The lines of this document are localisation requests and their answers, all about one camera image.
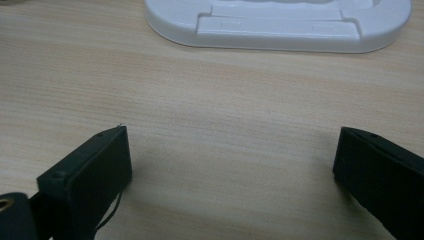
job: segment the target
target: wooden table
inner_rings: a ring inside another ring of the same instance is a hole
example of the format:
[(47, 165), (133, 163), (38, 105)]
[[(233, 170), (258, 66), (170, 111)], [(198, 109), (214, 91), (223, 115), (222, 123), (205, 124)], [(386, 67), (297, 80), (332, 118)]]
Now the wooden table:
[(413, 4), (389, 47), (327, 54), (181, 46), (141, 0), (3, 2), (0, 192), (33, 195), (37, 176), (122, 123), (134, 179), (96, 239), (393, 239), (332, 165), (341, 126), (424, 156)]

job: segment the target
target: light wood surface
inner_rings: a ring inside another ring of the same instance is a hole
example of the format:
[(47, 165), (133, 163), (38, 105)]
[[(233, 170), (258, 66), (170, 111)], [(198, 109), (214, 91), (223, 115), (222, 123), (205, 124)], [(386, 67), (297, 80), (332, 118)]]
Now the light wood surface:
[(95, 133), (134, 180), (96, 239), (393, 239), (333, 180), (341, 126), (424, 156), (424, 2), (368, 54), (191, 48), (142, 0), (0, 6), (0, 193)]

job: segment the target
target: white plastic object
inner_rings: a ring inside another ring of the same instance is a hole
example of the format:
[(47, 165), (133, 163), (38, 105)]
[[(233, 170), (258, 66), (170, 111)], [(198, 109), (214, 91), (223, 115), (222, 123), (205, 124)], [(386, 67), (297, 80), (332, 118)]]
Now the white plastic object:
[(189, 46), (362, 53), (393, 42), (411, 0), (145, 0), (163, 37)]

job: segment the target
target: white plastic container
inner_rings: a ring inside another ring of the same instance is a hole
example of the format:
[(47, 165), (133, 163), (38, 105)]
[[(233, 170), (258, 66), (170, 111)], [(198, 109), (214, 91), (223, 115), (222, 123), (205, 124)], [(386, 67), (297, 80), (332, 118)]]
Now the white plastic container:
[(363, 53), (393, 42), (411, 0), (145, 0), (163, 37), (189, 46)]

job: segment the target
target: white plastic tray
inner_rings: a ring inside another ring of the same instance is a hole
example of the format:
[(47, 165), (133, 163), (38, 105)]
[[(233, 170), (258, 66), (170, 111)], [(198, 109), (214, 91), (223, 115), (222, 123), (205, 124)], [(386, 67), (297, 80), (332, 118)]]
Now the white plastic tray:
[(362, 53), (393, 42), (411, 0), (145, 0), (147, 20), (189, 46)]

